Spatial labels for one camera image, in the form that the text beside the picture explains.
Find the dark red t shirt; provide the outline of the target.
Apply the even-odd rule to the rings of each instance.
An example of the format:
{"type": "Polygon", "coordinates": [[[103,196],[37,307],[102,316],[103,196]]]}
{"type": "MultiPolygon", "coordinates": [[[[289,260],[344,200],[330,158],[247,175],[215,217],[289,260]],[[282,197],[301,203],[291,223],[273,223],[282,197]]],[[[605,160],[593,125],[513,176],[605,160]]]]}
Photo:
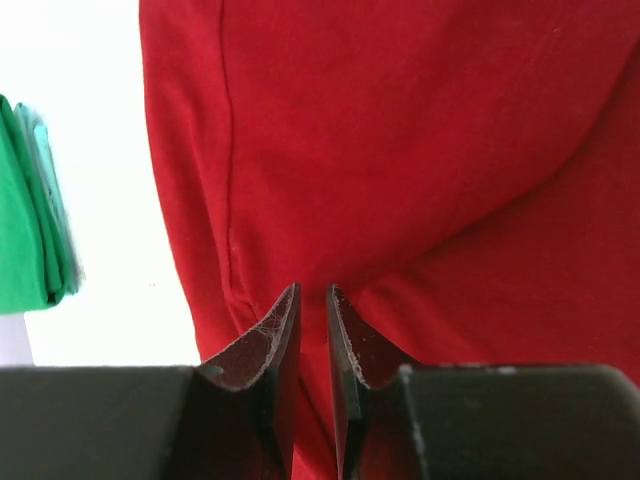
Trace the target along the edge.
{"type": "Polygon", "coordinates": [[[143,1],[209,358],[299,283],[296,479],[336,475],[326,290],[425,364],[639,376],[635,1],[143,1]]]}

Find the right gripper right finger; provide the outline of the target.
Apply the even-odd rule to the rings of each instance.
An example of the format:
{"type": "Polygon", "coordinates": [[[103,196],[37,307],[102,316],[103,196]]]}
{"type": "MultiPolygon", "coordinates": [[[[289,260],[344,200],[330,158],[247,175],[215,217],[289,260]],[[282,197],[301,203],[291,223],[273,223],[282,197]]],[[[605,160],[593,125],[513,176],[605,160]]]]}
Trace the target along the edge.
{"type": "Polygon", "coordinates": [[[326,297],[342,479],[635,479],[639,391],[619,370],[423,365],[326,297]]]}

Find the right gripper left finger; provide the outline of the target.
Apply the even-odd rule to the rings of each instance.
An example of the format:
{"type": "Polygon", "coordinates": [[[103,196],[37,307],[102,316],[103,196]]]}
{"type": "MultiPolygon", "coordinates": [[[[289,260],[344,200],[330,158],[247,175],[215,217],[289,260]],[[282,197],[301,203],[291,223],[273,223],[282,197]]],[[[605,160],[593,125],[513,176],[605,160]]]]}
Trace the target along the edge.
{"type": "Polygon", "coordinates": [[[300,288],[198,366],[5,367],[5,479],[288,479],[300,288]]]}

